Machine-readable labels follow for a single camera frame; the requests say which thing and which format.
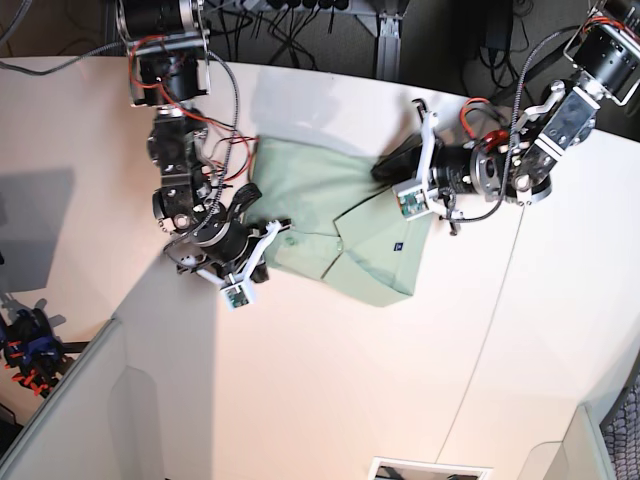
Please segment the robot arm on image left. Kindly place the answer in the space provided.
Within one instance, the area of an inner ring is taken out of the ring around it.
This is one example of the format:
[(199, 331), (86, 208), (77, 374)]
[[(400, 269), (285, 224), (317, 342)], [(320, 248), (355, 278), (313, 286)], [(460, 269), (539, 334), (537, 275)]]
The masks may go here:
[(248, 182), (229, 204), (231, 157), (204, 152), (211, 134), (225, 130), (222, 143), (246, 145), (239, 117), (221, 123), (201, 112), (194, 99), (210, 89), (210, 30), (201, 1), (119, 1), (116, 23), (126, 45), (129, 88), (136, 107), (155, 111), (147, 151), (159, 169), (152, 210), (170, 236), (164, 254), (180, 273), (194, 273), (221, 288), (245, 280), (269, 279), (265, 251), (289, 221), (250, 224), (244, 215), (261, 196)]

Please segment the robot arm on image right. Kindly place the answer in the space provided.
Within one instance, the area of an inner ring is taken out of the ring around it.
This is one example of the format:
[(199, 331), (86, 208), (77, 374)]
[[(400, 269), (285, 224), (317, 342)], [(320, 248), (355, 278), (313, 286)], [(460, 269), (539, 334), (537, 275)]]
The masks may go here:
[(545, 101), (520, 107), (532, 68), (528, 55), (514, 82), (511, 118), (498, 129), (477, 136), (467, 115), (484, 98), (468, 99), (459, 121), (469, 140), (447, 145), (436, 132), (436, 113), (415, 100), (420, 129), (372, 168), (373, 178), (392, 189), (407, 221), (434, 214), (457, 234), (471, 223), (457, 206), (462, 195), (478, 195), (491, 209), (483, 221), (505, 203), (524, 206), (546, 198), (552, 190), (550, 173), (569, 148), (583, 143), (596, 125), (601, 105), (626, 106), (639, 89), (639, 4), (636, 1), (597, 1), (579, 26), (565, 28), (568, 42), (558, 48), (574, 69), (567, 80), (556, 80)]

